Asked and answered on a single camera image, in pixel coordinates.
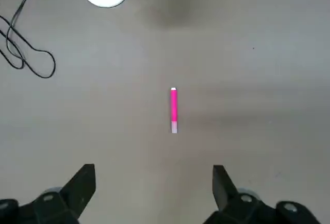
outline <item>black cable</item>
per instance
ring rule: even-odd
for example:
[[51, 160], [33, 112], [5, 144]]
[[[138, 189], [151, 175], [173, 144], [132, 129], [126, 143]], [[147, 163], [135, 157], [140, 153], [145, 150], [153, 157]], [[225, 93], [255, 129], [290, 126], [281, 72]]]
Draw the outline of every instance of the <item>black cable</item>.
[[[5, 21], [7, 23], [7, 25], [9, 26], [8, 29], [7, 29], [7, 32], [4, 33], [1, 29], [0, 29], [0, 34], [6, 39], [6, 47], [7, 47], [7, 50], [9, 51], [9, 53], [18, 58], [19, 60], [21, 60], [21, 64], [20, 66], [17, 66], [15, 65], [6, 55], [5, 53], [0, 49], [0, 54], [3, 55], [3, 57], [5, 58], [5, 60], [15, 69], [23, 69], [25, 66], [27, 66], [31, 72], [33, 74], [35, 74], [36, 76], [40, 77], [40, 78], [50, 78], [54, 75], [55, 73], [55, 70], [56, 70], [56, 61], [55, 61], [55, 58], [54, 56], [51, 54], [51, 52], [49, 51], [46, 51], [46, 50], [39, 50], [39, 49], [36, 49], [35, 47], [33, 47], [15, 28], [15, 25], [16, 25], [16, 22], [17, 22], [17, 19], [18, 17], [20, 16], [21, 12], [22, 12], [22, 9], [25, 5], [25, 2], [27, 0], [22, 0], [22, 2], [20, 3], [20, 6], [18, 7], [18, 9], [16, 10], [16, 12], [14, 13], [14, 15], [12, 16], [11, 18], [11, 21], [9, 22], [6, 18], [4, 18], [3, 16], [0, 15], [0, 19], [2, 19], [3, 21]], [[46, 53], [48, 54], [52, 61], [53, 61], [53, 69], [51, 71], [51, 73], [49, 75], [41, 75], [39, 73], [37, 73], [33, 67], [31, 67], [31, 65], [26, 61], [26, 58], [23, 54], [23, 52], [20, 50], [20, 47], [10, 38], [10, 35], [11, 33], [14, 32], [19, 38], [21, 38], [32, 50], [36, 51], [36, 52], [39, 52], [39, 53]], [[15, 52], [13, 52], [10, 48], [10, 45], [12, 47], [15, 48]]]

